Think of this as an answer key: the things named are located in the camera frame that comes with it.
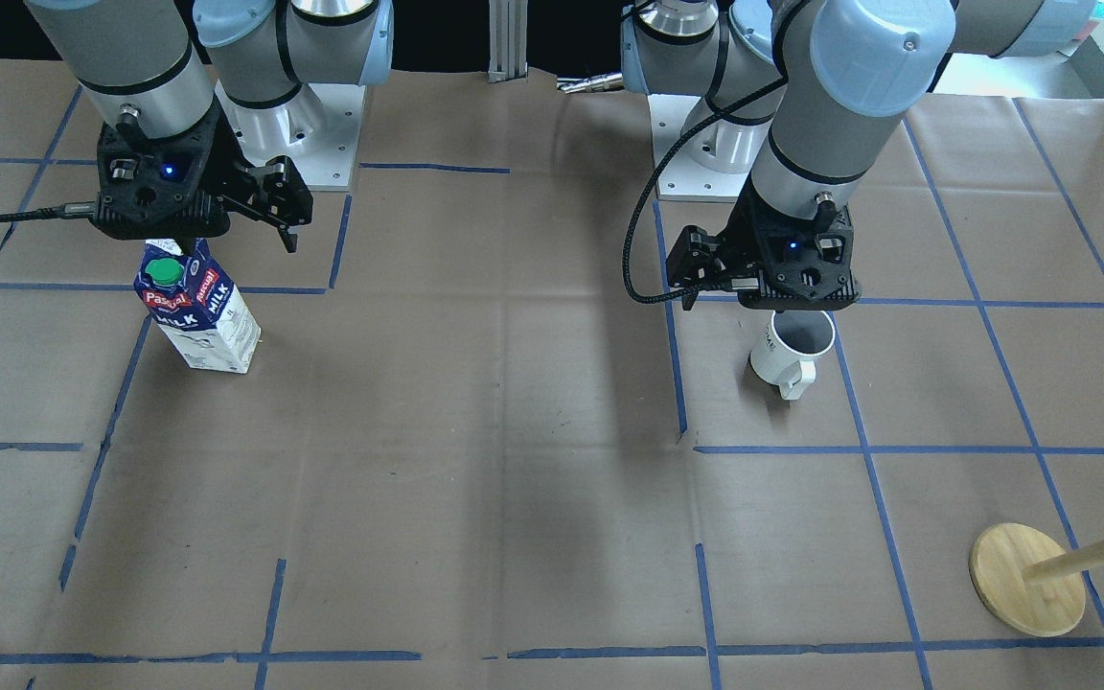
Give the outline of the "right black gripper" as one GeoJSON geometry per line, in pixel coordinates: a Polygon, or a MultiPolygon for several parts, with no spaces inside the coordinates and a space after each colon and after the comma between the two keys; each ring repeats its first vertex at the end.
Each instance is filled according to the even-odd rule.
{"type": "Polygon", "coordinates": [[[294,229],[312,220],[312,195],[289,157],[254,167],[217,102],[184,132],[149,139],[142,113],[123,105],[97,145],[100,192],[92,223],[115,240],[170,238],[190,254],[224,235],[229,213],[263,221],[295,252],[294,229]]]}

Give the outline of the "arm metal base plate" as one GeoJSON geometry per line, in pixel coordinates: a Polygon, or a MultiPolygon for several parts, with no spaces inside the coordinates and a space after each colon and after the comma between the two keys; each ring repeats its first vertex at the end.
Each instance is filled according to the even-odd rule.
{"type": "Polygon", "coordinates": [[[350,191],[367,87],[306,84],[293,100],[267,109],[245,108],[229,100],[219,82],[216,96],[251,163],[261,166],[284,153],[311,191],[350,191]]]}
{"type": "MultiPolygon", "coordinates": [[[[656,163],[691,127],[693,119],[701,121],[711,113],[700,104],[700,98],[691,96],[652,95],[648,105],[656,163]]],[[[658,197],[666,201],[735,201],[768,130],[769,123],[711,124],[684,144],[658,176],[658,197]]]]}

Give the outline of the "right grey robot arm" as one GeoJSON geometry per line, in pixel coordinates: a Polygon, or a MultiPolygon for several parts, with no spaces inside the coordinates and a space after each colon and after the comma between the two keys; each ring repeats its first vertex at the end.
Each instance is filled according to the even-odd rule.
{"type": "Polygon", "coordinates": [[[31,1],[103,126],[95,200],[74,216],[120,241],[192,253],[231,214],[270,224],[287,252],[312,219],[307,171],[333,173],[347,114],[316,92],[381,84],[390,1],[31,1]]]}

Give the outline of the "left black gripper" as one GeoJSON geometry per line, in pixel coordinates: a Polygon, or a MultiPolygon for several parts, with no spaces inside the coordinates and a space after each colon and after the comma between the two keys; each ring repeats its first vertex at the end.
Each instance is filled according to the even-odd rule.
{"type": "Polygon", "coordinates": [[[849,209],[832,199],[811,202],[794,217],[742,187],[719,235],[688,224],[666,270],[671,288],[736,291],[754,310],[839,311],[862,297],[851,270],[854,227],[849,209]]]}

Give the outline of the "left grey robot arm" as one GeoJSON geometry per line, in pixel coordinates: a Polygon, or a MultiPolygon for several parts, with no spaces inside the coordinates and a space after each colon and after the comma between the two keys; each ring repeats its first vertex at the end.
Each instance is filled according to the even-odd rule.
{"type": "Polygon", "coordinates": [[[638,291],[634,227],[622,278],[636,302],[733,291],[749,309],[839,311],[862,297],[847,209],[907,109],[952,54],[1038,56],[1064,47],[1092,1],[644,1],[626,8],[627,91],[702,99],[678,148],[716,123],[766,126],[724,229],[680,231],[669,289],[638,291]]]}

